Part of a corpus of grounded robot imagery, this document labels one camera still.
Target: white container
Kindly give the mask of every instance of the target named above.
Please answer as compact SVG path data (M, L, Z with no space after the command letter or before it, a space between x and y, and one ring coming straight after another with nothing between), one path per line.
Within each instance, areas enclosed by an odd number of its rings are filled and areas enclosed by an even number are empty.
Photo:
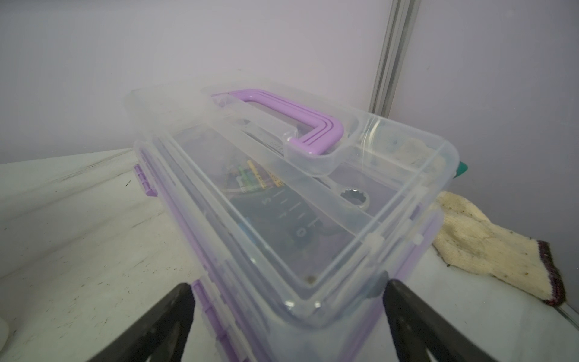
M386 281L442 225L433 201L455 148L241 73L136 90L126 105L141 181L207 271L194 291L224 358L353 359Z

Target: teal object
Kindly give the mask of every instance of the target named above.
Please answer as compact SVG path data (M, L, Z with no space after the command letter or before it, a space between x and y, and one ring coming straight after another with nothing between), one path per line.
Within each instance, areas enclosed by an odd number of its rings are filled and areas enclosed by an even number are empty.
M455 178L457 178L458 176L462 175L463 173L465 173L468 170L468 166L466 163L464 162L459 162L459 166L456 169L456 175Z

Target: purple latch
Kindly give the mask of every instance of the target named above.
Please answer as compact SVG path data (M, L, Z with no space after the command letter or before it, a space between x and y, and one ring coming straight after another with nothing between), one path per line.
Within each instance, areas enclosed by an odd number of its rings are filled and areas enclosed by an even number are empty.
M335 145L344 135L342 123L329 115L282 98L262 89L242 89L229 92L230 95L244 102L256 102L271 108L283 115L314 129L299 138L292 138L290 143L307 153L321 155Z
M205 315L207 316L209 324L211 324L211 327L215 332L215 339L217 339L220 342L221 347L223 348L223 351L225 352L225 355L227 356L229 362L239 362L239 358L237 356L237 353L235 353L235 349L233 348L233 344L229 339L229 335L227 334L227 331L223 328L221 322L219 322L217 311L215 310L215 307L213 307L213 304L211 304L211 301L207 297L207 293L205 292L203 284L199 279L197 279L191 284L191 288L195 292L197 300L201 303L203 313L205 313Z
M151 185L149 183L149 180L147 180L146 175L143 172L143 169L141 168L141 165L136 164L134 166L134 171L135 171L135 174L137 175L137 178L139 179L139 182L143 186L143 190L145 191L145 194L147 196L155 196L156 197L157 191L155 190L153 185Z

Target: green item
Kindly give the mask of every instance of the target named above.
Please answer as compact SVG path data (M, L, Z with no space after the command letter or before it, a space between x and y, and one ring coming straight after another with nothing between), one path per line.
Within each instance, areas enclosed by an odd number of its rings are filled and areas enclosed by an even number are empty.
M455 178L457 178L458 176L462 175L463 173L465 173L468 170L468 166L466 163L464 162L459 162L459 166L456 169L456 175Z
M241 173L241 179L243 180L243 183L245 183L245 186L250 190L253 189L253 184L243 167L238 166L237 169Z

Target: yellow label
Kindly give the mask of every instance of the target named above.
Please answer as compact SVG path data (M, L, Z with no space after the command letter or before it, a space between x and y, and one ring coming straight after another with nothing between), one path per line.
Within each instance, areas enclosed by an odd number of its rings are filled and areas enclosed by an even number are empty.
M251 168L251 172L254 173L255 178L257 178L257 180L259 181L259 184L261 185L262 189L266 189L267 185L265 184L265 182L263 181L263 178L261 178L261 175L259 174L259 172L257 172L257 169L255 168L255 165L253 164L253 162L251 160L247 160L247 164L250 165Z
M281 180L279 178L277 178L273 173L265 170L267 172L267 174L269 175L269 177L272 178L273 183L277 186L277 187L282 187L284 185L283 182L281 182Z

